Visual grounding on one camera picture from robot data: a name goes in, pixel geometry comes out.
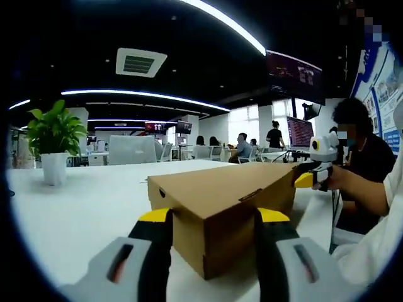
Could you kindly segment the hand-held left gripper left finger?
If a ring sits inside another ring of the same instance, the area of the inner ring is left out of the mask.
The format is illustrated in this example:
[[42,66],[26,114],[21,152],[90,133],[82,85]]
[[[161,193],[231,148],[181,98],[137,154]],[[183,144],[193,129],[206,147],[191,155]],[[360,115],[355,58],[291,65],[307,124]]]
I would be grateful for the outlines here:
[[89,261],[80,280],[59,290],[69,301],[165,301],[172,246],[172,210],[147,212]]

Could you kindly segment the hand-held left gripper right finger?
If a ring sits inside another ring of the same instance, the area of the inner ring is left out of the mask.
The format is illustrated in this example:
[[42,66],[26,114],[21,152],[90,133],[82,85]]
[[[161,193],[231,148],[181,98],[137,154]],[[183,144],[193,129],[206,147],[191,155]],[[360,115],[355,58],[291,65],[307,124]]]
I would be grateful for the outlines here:
[[260,301],[349,299],[349,282],[336,261],[312,239],[300,237],[283,213],[257,208],[254,246]]

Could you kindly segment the person's right hand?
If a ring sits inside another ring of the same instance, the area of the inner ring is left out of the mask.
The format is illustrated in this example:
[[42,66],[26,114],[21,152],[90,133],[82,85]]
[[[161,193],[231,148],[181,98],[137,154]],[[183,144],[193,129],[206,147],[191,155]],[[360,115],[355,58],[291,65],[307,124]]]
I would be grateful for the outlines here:
[[350,171],[338,165],[332,166],[332,173],[327,178],[327,186],[331,190],[346,189],[350,177]]

